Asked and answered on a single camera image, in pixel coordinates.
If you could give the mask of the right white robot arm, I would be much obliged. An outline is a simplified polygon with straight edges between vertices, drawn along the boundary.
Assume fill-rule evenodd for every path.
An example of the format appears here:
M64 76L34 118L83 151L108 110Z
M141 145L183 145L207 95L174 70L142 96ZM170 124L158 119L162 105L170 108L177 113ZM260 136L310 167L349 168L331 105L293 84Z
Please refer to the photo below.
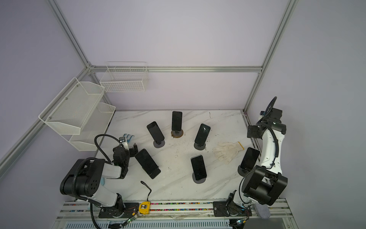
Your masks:
M247 137L262 140L262 149L248 148L238 173L242 176L237 191L230 193L226 202L228 213L249 212L254 207L258 216L268 219L269 206L279 198L288 184L281 169L281 145L287 127L281 122L282 110L269 105L260 113L255 125L247 128Z

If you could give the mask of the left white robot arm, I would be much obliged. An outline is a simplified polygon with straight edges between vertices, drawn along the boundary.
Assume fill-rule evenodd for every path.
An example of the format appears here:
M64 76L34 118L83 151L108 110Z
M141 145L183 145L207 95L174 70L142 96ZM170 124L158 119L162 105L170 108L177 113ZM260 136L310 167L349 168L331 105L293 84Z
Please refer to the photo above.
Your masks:
M113 161L89 157L79 159L60 184L60 193L89 202L100 209L98 218L131 218L137 216L138 203L124 203L121 194L106 188L103 179L123 179L129 161L138 152L136 144L126 149L123 144L113 149Z

